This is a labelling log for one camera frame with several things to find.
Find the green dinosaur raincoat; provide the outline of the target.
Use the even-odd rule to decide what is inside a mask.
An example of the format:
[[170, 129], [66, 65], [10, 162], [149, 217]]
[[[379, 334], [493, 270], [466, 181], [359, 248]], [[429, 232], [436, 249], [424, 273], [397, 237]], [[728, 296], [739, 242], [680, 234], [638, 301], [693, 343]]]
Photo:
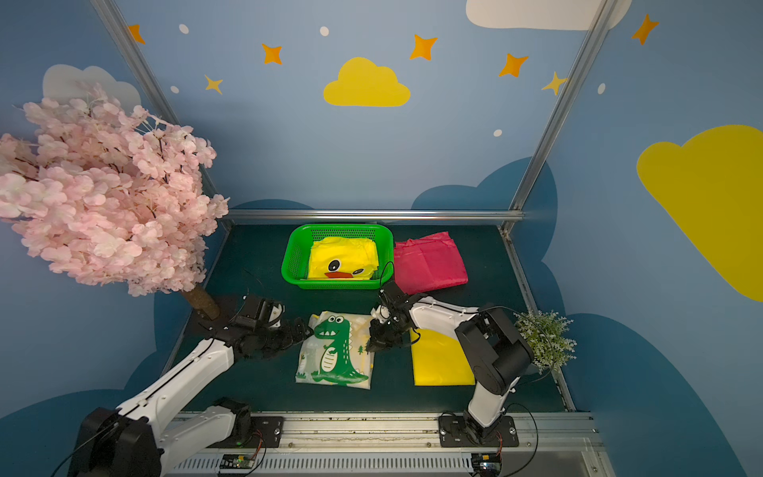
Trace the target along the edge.
[[371, 389], [375, 353], [369, 315], [324, 311], [312, 315], [313, 334], [302, 343], [295, 381], [298, 384]]

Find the plain yellow raincoat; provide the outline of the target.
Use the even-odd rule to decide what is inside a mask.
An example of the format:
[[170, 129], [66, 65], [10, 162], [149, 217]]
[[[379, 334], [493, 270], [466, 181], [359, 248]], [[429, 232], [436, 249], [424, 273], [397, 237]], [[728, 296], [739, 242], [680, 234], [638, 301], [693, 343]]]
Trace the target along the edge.
[[430, 330], [413, 330], [413, 381], [417, 387], [474, 386], [475, 377], [460, 343]]

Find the pink raincoat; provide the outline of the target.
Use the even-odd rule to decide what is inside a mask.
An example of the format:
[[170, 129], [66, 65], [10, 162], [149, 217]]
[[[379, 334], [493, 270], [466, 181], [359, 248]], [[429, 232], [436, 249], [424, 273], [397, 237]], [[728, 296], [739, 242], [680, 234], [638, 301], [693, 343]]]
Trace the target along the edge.
[[448, 232], [395, 244], [395, 283], [404, 293], [425, 293], [468, 281], [463, 258]]

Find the yellow duck raincoat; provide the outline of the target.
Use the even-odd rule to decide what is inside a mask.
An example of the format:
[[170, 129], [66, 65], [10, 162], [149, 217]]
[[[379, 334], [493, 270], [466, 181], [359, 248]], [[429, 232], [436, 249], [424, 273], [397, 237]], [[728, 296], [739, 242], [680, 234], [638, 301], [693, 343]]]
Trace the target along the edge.
[[369, 238], [328, 237], [314, 242], [307, 278], [312, 280], [368, 280], [380, 265], [376, 244]]

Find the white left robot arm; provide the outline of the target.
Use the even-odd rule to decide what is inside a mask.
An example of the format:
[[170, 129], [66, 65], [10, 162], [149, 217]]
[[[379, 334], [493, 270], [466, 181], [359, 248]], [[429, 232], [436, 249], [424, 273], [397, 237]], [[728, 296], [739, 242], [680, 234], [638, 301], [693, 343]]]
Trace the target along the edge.
[[231, 316], [212, 318], [198, 313], [205, 337], [191, 353], [143, 392], [116, 409], [99, 407], [79, 429], [68, 473], [71, 476], [163, 476], [179, 463], [212, 444], [254, 445], [262, 449], [265, 435], [256, 427], [250, 406], [219, 399], [204, 413], [173, 427], [176, 415], [219, 375], [236, 362], [276, 353], [305, 341], [325, 347], [310, 378], [347, 386], [369, 381], [354, 366], [366, 351], [354, 332], [367, 316], [326, 313], [314, 324], [301, 319], [284, 322], [284, 307], [269, 299], [246, 296]]

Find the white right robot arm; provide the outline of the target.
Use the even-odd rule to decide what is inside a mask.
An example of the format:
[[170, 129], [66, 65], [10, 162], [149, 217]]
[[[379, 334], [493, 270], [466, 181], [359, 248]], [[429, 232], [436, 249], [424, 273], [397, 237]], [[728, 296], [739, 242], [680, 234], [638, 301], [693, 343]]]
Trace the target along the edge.
[[420, 293], [408, 295], [394, 282], [379, 291], [372, 310], [372, 353], [405, 345], [409, 331], [429, 330], [458, 341], [476, 380], [464, 413], [465, 432], [484, 444], [498, 432], [508, 395], [532, 362], [534, 351], [497, 305], [464, 307]]

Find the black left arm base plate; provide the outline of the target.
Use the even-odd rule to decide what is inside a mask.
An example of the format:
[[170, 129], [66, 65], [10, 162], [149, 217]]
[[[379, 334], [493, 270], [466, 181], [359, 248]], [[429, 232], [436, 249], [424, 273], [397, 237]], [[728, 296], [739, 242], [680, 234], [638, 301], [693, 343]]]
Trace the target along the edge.
[[280, 447], [285, 419], [281, 415], [251, 415], [250, 424], [242, 430], [236, 425], [226, 439], [209, 445], [209, 448], [258, 448]]

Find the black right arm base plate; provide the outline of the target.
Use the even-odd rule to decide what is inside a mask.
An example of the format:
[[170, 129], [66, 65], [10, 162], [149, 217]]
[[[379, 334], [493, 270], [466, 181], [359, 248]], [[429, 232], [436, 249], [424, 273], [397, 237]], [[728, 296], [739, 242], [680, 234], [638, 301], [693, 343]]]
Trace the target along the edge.
[[502, 415], [490, 427], [481, 427], [469, 415], [447, 411], [437, 417], [442, 447], [518, 447], [519, 434], [514, 419]]

